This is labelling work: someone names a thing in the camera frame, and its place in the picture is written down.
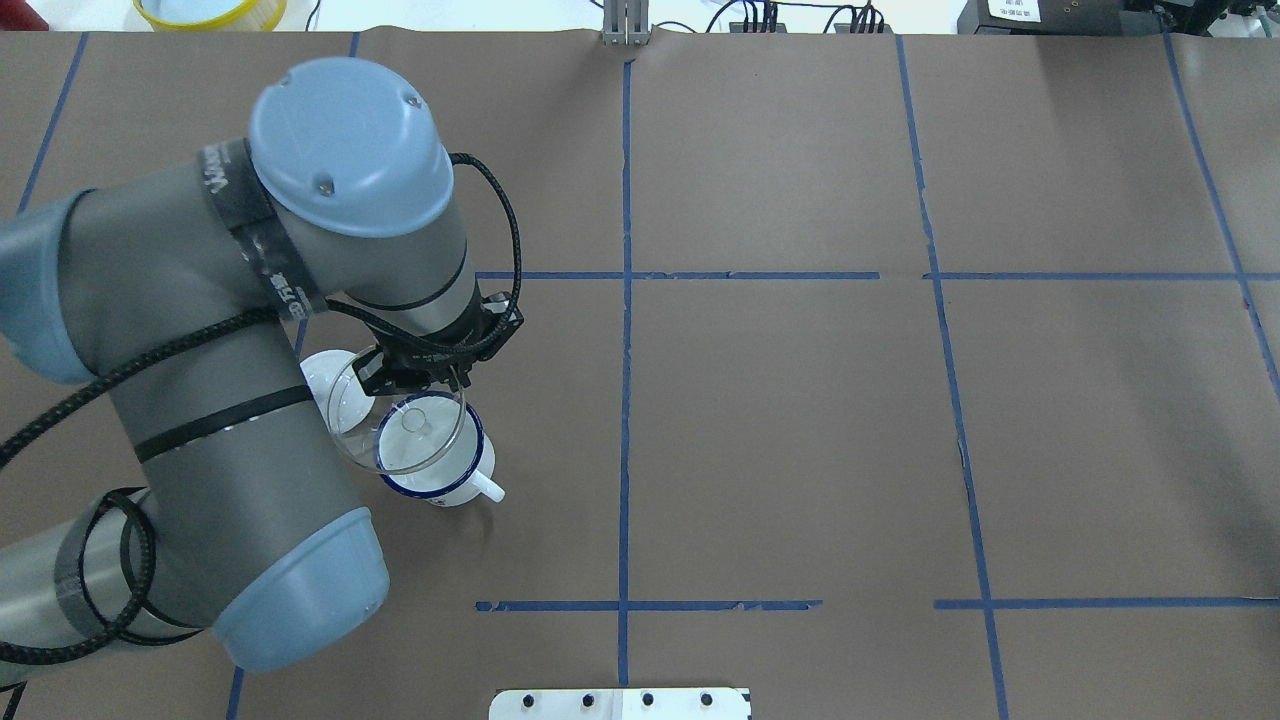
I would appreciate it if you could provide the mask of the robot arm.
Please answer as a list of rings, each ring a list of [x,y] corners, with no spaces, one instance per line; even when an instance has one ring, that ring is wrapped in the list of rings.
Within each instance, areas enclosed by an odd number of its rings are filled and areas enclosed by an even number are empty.
[[[329,56],[268,86],[246,137],[3,223],[3,337],[77,386],[3,461],[108,396],[147,482],[3,551],[5,687],[204,630],[270,673],[379,610],[371,512],[284,324],[362,322],[370,395],[467,386],[524,319],[477,287],[458,164],[485,170],[407,79]]]

